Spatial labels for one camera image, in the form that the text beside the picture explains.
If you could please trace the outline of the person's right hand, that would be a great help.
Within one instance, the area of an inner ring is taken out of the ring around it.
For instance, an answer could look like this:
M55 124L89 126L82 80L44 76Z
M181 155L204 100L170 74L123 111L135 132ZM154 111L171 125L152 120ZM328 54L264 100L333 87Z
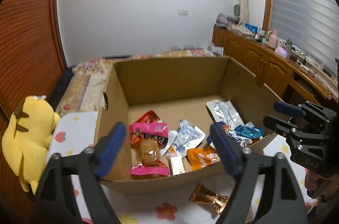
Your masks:
M328 184L320 193L318 199L321 203L332 202L335 206L338 206L338 174L334 174L330 178L324 178L306 169L304 185L308 191L316 191L320 186L320 182L324 184L326 181L328 181Z

